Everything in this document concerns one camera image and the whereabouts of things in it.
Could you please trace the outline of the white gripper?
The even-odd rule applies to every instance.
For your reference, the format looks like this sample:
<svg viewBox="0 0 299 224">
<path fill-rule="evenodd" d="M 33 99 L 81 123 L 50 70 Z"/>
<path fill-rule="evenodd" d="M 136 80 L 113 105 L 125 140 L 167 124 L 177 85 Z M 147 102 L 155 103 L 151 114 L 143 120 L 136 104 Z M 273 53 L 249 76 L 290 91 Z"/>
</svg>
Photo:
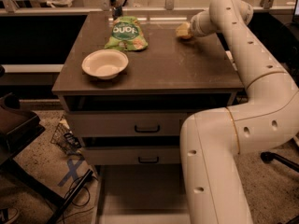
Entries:
<svg viewBox="0 0 299 224">
<path fill-rule="evenodd" d="M 183 22 L 176 29 L 176 36 L 182 39 L 190 39 L 192 36 L 203 37 L 215 32 L 215 26 L 212 23 L 209 11 L 199 12 L 191 18 L 190 23 Z"/>
</svg>

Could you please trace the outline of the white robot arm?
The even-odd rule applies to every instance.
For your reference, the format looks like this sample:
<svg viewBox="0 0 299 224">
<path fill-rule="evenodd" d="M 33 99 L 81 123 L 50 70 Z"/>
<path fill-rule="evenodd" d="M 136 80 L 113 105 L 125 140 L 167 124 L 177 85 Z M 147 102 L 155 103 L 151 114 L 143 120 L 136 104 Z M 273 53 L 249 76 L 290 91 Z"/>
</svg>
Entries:
<svg viewBox="0 0 299 224">
<path fill-rule="evenodd" d="M 180 131 L 180 157 L 191 224 L 253 224 L 234 157 L 280 146 L 299 132 L 299 89 L 249 29 L 253 8 L 211 0 L 192 17 L 193 36 L 223 34 L 248 100 L 197 112 Z"/>
</svg>

